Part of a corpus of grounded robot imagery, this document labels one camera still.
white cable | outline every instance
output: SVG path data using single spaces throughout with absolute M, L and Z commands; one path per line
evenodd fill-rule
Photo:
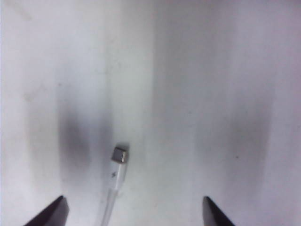
M 117 147 L 114 149 L 111 159 L 110 189 L 101 226 L 107 226 L 109 224 L 116 196 L 126 177 L 127 158 L 127 150 Z

metal connector tip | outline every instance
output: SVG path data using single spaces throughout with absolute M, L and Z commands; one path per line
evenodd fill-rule
M 121 149 L 119 147 L 115 147 L 112 160 L 118 163 L 126 163 L 128 159 L 127 150 Z

white surface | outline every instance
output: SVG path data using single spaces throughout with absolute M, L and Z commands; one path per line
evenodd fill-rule
M 251 2 L 2 1 L 1 225 L 99 225 L 119 141 L 111 226 L 301 225 L 301 7 Z

usb connector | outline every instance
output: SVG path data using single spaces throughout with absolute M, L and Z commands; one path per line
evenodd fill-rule
M 115 147 L 111 158 L 110 189 L 107 206 L 103 215 L 102 226 L 107 226 L 119 189 L 121 188 L 127 171 L 128 150 Z

usb cable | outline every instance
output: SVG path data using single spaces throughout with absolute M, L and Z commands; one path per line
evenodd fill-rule
M 107 226 L 109 224 L 116 196 L 126 177 L 127 160 L 128 151 L 119 147 L 115 147 L 111 158 L 110 188 L 107 205 L 101 226 Z

